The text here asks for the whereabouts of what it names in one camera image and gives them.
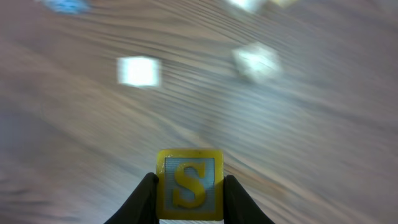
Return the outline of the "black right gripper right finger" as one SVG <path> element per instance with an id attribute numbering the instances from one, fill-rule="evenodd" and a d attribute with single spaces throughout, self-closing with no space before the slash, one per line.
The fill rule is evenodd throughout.
<path id="1" fill-rule="evenodd" d="M 275 224 L 233 175 L 223 181 L 224 224 Z"/>

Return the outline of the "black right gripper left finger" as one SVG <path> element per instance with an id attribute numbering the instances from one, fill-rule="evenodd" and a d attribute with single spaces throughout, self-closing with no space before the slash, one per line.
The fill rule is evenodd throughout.
<path id="1" fill-rule="evenodd" d="M 122 206 L 104 224 L 159 224 L 156 195 L 159 178 L 147 173 Z"/>

